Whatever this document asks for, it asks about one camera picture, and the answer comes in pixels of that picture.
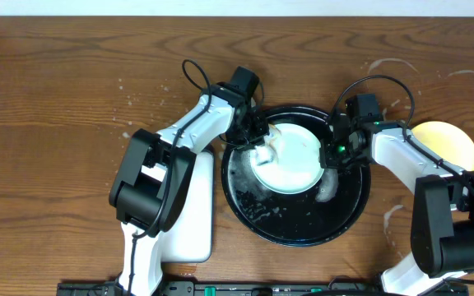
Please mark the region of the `green yellow foamy sponge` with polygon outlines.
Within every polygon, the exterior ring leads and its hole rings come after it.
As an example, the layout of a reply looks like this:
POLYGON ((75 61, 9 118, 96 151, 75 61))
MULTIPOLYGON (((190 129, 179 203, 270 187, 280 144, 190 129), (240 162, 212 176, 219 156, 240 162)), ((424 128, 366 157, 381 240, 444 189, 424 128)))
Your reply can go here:
POLYGON ((275 150, 269 145, 255 146, 254 159, 257 166, 270 164, 275 161, 277 155, 275 150))

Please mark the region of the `mint green plate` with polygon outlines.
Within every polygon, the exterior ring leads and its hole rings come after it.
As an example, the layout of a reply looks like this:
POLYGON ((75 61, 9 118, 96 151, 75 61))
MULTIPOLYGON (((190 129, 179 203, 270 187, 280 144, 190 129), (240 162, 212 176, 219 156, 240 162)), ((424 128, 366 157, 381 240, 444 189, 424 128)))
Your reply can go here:
POLYGON ((307 128, 294 123, 270 124, 263 145, 275 150, 275 161, 257 166, 255 147, 250 151, 249 160, 253 174, 269 190, 281 194, 301 193, 323 176, 324 169, 319 162, 321 144, 307 128))

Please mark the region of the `yellow plate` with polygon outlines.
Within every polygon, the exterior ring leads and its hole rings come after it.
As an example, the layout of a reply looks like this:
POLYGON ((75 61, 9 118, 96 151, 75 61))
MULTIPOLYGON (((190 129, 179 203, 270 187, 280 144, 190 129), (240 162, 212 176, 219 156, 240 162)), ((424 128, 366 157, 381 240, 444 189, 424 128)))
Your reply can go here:
POLYGON ((431 121, 415 126, 412 133, 439 157, 467 171, 474 171, 474 142, 460 128, 431 121))

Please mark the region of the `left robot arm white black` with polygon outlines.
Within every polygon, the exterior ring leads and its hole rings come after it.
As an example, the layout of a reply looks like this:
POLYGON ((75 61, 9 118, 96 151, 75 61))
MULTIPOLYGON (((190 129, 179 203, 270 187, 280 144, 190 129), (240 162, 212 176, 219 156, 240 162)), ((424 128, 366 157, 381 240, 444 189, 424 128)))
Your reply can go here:
POLYGON ((198 154, 221 134, 237 146, 256 144, 265 135, 260 106, 252 103, 260 86, 257 79, 208 86, 177 123, 133 134, 109 194, 127 244, 118 280, 123 294, 152 295, 160 284, 160 237, 184 210, 198 154))

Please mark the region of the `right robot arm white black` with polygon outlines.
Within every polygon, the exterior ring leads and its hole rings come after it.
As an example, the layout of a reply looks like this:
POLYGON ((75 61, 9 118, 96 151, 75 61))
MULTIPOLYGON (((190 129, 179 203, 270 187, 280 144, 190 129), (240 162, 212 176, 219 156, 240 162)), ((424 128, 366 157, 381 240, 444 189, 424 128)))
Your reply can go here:
POLYGON ((445 284, 474 284, 474 171, 435 154, 400 122, 332 113, 332 139, 321 165, 349 169, 379 164, 414 195, 411 252, 380 276, 388 295, 428 295, 445 284))

